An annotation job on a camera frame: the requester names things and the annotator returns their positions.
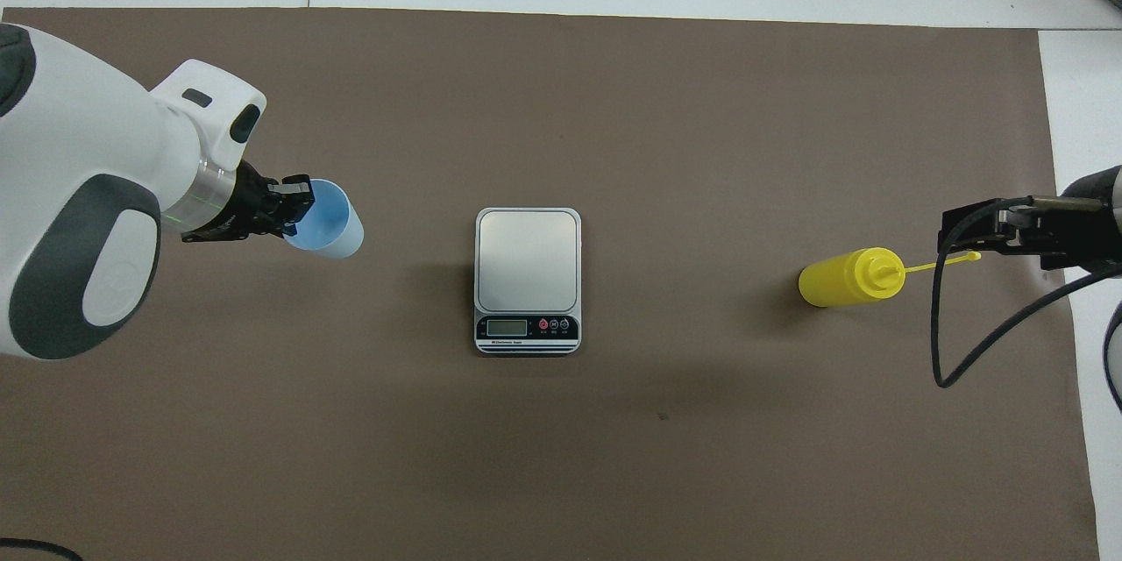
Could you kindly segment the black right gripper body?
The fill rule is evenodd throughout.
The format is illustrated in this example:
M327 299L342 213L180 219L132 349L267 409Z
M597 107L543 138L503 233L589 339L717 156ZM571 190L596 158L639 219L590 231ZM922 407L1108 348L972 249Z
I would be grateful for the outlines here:
M1063 197L1097 199L1094 212L1063 212L1055 220L1055 234L1061 242L1063 268L1098 273L1121 260L1119 233L1119 165L1074 180L1063 190Z

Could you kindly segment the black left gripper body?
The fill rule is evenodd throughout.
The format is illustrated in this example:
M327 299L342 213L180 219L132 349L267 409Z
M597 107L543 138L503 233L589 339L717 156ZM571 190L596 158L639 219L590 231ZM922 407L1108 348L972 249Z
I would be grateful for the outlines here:
M284 218L280 212L283 195L275 187L280 182L261 176L247 160L236 171L232 193L213 220L201 228L181 234L184 243L230 242L250 234L273 234L283 238Z

